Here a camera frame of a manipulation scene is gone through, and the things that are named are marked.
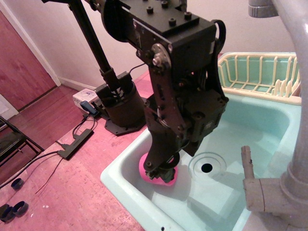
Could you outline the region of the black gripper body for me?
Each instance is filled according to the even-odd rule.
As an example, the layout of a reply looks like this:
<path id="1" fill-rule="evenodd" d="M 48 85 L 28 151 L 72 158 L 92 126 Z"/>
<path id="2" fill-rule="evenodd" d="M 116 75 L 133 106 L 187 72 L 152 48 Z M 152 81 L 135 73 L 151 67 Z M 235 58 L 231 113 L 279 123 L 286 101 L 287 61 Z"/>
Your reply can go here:
<path id="1" fill-rule="evenodd" d="M 179 125 L 173 130 L 162 122 L 160 108 L 155 102 L 147 101 L 145 116 L 152 136 L 152 144 L 143 164 L 146 171 L 174 168 L 180 161 L 180 150 L 194 156 L 205 137 L 205 103 L 190 101 L 184 104 L 185 127 Z"/>

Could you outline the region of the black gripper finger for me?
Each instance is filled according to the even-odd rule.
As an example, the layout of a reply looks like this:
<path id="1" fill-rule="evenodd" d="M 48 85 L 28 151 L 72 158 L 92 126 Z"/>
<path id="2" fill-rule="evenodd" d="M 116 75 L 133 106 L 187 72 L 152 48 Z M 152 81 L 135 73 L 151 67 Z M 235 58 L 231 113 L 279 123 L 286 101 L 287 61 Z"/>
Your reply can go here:
<path id="1" fill-rule="evenodd" d="M 145 171 L 145 174 L 150 180 L 158 179 L 160 177 L 160 172 L 157 169 L 153 171 Z"/>
<path id="2" fill-rule="evenodd" d="M 164 169 L 161 174 L 160 178 L 163 180 L 164 183 L 170 183 L 175 176 L 175 169 L 170 168 L 170 169 Z"/>

